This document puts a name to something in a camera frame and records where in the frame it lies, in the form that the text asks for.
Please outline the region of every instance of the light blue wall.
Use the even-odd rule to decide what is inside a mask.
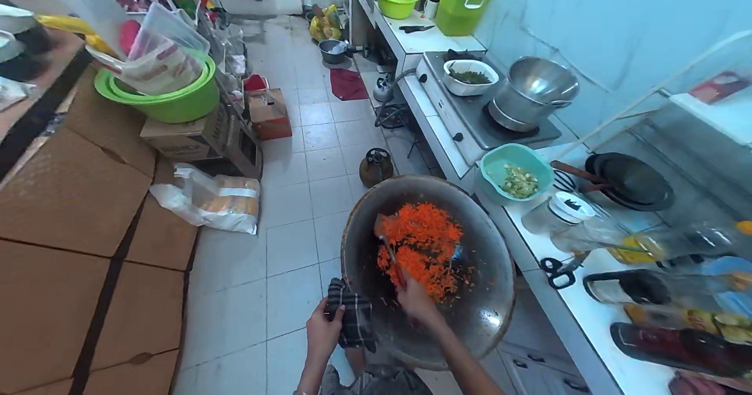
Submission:
[[[582,136],[747,29],[752,0],[491,0],[475,36],[504,67],[535,55],[579,71],[580,95],[557,115]]]

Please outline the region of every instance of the white tile floor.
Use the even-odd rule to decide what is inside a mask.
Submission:
[[[369,100],[331,95],[329,69],[305,20],[242,26],[254,71],[282,88],[293,137],[262,145],[258,235],[202,229],[175,395],[290,395],[306,358],[306,320],[330,279],[341,275],[342,231],[366,190],[357,174],[363,156],[373,147],[390,150],[403,174],[436,166],[430,150],[416,148],[407,158],[414,140],[407,130],[375,128]],[[357,63],[377,70],[362,58]],[[342,382],[352,382],[340,348],[333,363]],[[452,393],[440,390],[446,375],[434,377],[427,380],[437,395]]]

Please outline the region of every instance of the checkered cloth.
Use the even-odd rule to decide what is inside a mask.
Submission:
[[[339,346],[343,348],[365,346],[370,352],[376,352],[376,344],[371,332],[371,302],[352,292],[342,279],[336,277],[329,284],[328,297],[324,314],[330,320],[340,305],[345,306],[342,331],[339,333]]]

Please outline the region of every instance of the gas stove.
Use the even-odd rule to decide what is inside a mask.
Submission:
[[[459,151],[469,165],[481,159],[490,150],[505,143],[533,143],[559,138],[561,131],[548,119],[539,123],[539,127],[527,132],[516,132],[506,129],[497,123],[488,113],[486,105],[494,98],[501,81],[491,87],[486,93],[470,97],[459,97],[449,92],[441,83],[444,75],[445,54],[443,52],[428,52],[418,64],[418,82],[423,85],[431,103],[438,115],[452,135]],[[494,70],[503,76],[504,73],[484,60]]]

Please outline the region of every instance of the white bowl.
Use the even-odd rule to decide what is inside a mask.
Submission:
[[[452,68],[455,72],[480,72],[486,75],[491,83],[483,83],[480,85],[470,85],[465,82],[459,82],[452,76],[449,76],[449,68]],[[483,62],[478,60],[449,60],[444,63],[444,76],[441,78],[441,82],[444,82],[446,88],[452,94],[460,97],[468,97],[470,95],[480,95],[493,86],[496,82],[499,82],[499,74],[494,69]]]

